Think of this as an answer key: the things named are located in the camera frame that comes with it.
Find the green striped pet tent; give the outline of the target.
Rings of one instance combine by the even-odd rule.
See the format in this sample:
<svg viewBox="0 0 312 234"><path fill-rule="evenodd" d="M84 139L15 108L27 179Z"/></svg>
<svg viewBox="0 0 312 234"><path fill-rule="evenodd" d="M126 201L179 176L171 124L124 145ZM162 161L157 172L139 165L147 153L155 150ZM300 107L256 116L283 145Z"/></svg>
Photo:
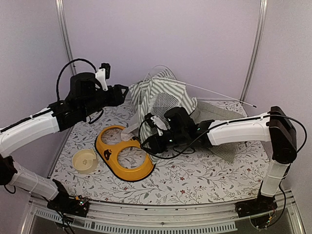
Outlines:
<svg viewBox="0 0 312 234"><path fill-rule="evenodd" d="M130 119L129 126L121 131L121 139L128 141L134 136L140 135L141 141L155 134L157 130L147 125L139 126L144 117L151 113L159 117L169 127L164 114L174 108L183 107L191 114L197 107L197 99L187 94L186 84L177 80L174 73L166 66L155 75L147 76L129 87L134 115Z"/></svg>

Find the yellow double bowl holder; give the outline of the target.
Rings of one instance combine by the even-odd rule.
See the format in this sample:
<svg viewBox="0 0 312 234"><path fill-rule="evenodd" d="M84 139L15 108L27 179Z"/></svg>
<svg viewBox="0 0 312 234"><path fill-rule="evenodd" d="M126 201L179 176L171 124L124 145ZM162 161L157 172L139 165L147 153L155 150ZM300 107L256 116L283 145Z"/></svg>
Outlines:
<svg viewBox="0 0 312 234"><path fill-rule="evenodd" d="M120 180L137 182L146 179L154 170L149 155L136 138L121 140L120 125L103 129L95 140L95 149L110 171Z"/></svg>

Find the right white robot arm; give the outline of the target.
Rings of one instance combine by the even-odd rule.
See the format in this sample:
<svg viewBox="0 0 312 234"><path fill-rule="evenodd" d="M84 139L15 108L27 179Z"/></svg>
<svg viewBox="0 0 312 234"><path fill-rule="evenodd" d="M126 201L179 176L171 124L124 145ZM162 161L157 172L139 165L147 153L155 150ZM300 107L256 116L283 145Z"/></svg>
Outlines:
<svg viewBox="0 0 312 234"><path fill-rule="evenodd" d="M175 107L164 115L168 126L157 116L147 114L144 121L158 133L147 137L140 147L156 156L168 148L186 146L201 148L243 141L270 142L272 161L259 190L259 197L252 202L255 212L261 213L271 204L271 197L297 157L296 129L291 119L278 106L267 113L232 120L205 120L195 123L185 108Z"/></svg>

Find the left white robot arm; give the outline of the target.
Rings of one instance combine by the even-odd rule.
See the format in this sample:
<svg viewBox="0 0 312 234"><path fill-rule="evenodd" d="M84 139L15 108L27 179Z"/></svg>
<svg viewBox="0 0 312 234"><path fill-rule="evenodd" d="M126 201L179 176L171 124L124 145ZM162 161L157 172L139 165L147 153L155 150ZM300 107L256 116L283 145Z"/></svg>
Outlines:
<svg viewBox="0 0 312 234"><path fill-rule="evenodd" d="M62 132L104 107L124 103L129 88L106 84L105 72L83 72L70 78L70 91L64 100L57 100L40 112L24 118L0 131L0 183L22 188L53 200L63 212L73 204L60 182L33 173L13 160L11 153L43 136Z"/></svg>

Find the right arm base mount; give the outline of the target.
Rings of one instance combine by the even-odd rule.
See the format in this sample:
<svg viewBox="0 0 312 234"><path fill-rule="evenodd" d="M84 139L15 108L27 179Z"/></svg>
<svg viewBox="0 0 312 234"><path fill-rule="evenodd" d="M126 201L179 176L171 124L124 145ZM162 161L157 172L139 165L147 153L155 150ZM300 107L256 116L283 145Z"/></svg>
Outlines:
<svg viewBox="0 0 312 234"><path fill-rule="evenodd" d="M257 229L265 229L270 225L276 209L277 203L275 196L267 197L261 194L258 194L255 199L241 201L235 204L235 211L238 217L251 217L251 224Z"/></svg>

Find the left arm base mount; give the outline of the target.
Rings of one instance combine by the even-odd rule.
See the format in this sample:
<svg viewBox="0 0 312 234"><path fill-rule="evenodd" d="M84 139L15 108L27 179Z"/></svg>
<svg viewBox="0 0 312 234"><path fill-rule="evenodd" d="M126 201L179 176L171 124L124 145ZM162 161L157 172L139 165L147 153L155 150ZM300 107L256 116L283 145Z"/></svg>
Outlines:
<svg viewBox="0 0 312 234"><path fill-rule="evenodd" d="M57 180L52 179L58 189L58 194L53 200L49 200L47 208L62 214L70 214L86 217L89 211L89 198L81 195L71 196L65 187Z"/></svg>

